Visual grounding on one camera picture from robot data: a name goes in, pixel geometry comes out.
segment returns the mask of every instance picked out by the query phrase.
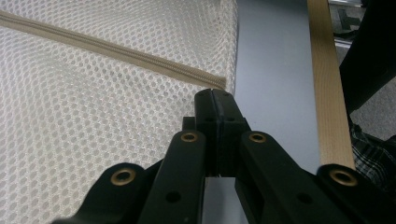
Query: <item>plaid fabric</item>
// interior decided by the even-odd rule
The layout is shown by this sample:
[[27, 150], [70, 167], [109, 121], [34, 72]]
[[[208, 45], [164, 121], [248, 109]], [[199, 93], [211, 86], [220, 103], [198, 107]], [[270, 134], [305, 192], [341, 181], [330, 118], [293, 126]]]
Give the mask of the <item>plaid fabric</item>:
[[396, 135], [384, 142], [351, 121], [349, 127], [356, 170], [396, 203]]

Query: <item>beige zipper tape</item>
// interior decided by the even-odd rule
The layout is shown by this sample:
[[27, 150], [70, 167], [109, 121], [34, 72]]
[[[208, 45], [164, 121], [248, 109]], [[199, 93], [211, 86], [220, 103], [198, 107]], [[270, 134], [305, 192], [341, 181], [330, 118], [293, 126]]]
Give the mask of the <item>beige zipper tape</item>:
[[225, 89], [225, 77], [217, 77], [197, 68], [175, 63], [134, 49], [107, 42], [102, 39], [83, 35], [49, 25], [32, 21], [0, 10], [0, 25], [10, 29], [41, 36], [50, 40], [75, 46], [81, 49], [103, 54], [107, 57], [131, 63], [153, 72], [212, 89]]

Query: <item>wooden strip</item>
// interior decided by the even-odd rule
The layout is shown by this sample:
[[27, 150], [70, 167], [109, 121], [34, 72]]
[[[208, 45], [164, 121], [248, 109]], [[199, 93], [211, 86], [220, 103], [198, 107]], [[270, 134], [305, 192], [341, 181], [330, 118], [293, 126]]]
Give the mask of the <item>wooden strip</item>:
[[327, 0], [307, 0], [322, 164], [355, 168]]

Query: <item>mesh bag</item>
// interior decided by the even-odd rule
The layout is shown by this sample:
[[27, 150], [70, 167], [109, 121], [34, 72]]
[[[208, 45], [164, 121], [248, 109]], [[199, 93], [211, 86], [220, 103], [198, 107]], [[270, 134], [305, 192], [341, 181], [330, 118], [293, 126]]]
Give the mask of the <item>mesh bag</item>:
[[[1, 10], [225, 77], [234, 1], [9, 1]], [[0, 223], [73, 215], [120, 162], [160, 160], [203, 86], [0, 26]]]

